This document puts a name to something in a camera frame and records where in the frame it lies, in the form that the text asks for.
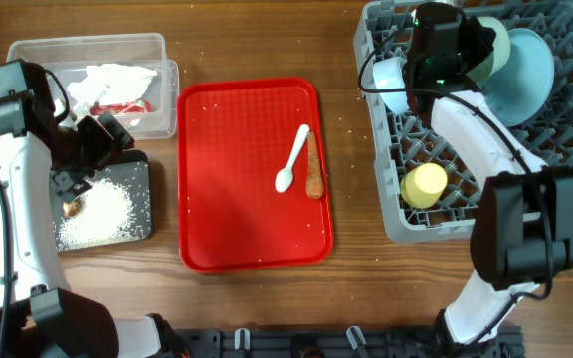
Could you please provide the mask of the light blue bowl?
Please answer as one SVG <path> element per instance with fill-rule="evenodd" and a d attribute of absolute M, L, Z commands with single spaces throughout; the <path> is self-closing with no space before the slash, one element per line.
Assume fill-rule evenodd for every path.
<path fill-rule="evenodd" d="M 384 104 L 393 114 L 404 114 L 410 110 L 402 70 L 407 60 L 393 57 L 374 64 L 374 84 Z"/>

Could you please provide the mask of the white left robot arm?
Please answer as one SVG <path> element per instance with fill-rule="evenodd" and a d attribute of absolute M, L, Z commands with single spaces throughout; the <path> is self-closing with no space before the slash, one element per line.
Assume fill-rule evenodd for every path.
<path fill-rule="evenodd" d="M 134 140 L 109 114 L 65 126 L 57 84 L 36 63 L 0 66 L 0 357 L 187 357 L 159 314 L 116 319 L 70 289 L 50 199 L 76 199 Z"/>

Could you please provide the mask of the green bowl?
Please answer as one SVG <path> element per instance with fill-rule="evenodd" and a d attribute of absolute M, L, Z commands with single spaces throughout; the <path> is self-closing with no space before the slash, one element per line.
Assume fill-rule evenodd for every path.
<path fill-rule="evenodd" d="M 482 82 L 499 71 L 510 56 L 510 41 L 505 26 L 494 17 L 478 17 L 479 22 L 485 28 L 491 28 L 496 36 L 493 41 L 492 53 L 479 65 L 467 72 L 467 76 L 474 82 Z"/>

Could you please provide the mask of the brown mushroom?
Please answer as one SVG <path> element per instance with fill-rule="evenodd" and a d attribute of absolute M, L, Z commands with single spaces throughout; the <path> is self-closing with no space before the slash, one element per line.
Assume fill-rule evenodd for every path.
<path fill-rule="evenodd" d="M 65 218 L 72 218 L 76 216 L 79 211 L 82 209 L 83 203 L 80 199 L 75 199 L 71 202 L 63 204 L 64 210 L 64 217 Z"/>

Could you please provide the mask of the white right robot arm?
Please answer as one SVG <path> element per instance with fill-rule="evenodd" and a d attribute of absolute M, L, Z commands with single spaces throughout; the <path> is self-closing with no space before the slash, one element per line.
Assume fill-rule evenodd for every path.
<path fill-rule="evenodd" d="M 450 144 L 481 197 L 470 237 L 474 271 L 436 326 L 446 354 L 472 354 L 523 299 L 546 299 L 573 269 L 573 171 L 524 148 L 467 77 L 494 51 L 496 32 L 452 5 L 417 7 L 403 68 L 412 112 Z"/>

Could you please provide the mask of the white plastic spoon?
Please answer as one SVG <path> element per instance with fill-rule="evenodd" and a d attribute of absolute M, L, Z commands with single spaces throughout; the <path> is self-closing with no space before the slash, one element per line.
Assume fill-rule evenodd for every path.
<path fill-rule="evenodd" d="M 310 126 L 302 124 L 295 136 L 286 166 L 282 168 L 275 178 L 275 189 L 278 193 L 284 193 L 292 184 L 293 167 L 310 133 Z"/>

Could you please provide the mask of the red snack wrapper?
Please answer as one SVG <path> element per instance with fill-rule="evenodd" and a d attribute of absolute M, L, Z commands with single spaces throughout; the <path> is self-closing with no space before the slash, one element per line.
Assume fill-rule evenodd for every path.
<path fill-rule="evenodd" d="M 101 116 L 105 113 L 112 115 L 127 115 L 152 112 L 152 105 L 143 99 L 117 104 L 95 104 L 89 110 L 90 115 Z"/>

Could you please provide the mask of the yellow cup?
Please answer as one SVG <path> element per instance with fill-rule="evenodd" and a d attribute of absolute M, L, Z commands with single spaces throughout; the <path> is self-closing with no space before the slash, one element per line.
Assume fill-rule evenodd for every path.
<path fill-rule="evenodd" d="M 411 170 L 401 181 L 403 200 L 410 206 L 426 209 L 437 203 L 448 183 L 446 171 L 438 164 L 426 163 Z"/>

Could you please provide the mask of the light blue plate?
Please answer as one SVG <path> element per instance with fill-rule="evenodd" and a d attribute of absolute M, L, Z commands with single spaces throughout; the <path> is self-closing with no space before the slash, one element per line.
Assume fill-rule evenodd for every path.
<path fill-rule="evenodd" d="M 516 28 L 509 35 L 506 64 L 479 82 L 490 110 L 506 127 L 532 118 L 546 103 L 554 82 L 554 58 L 547 43 L 534 31 Z"/>

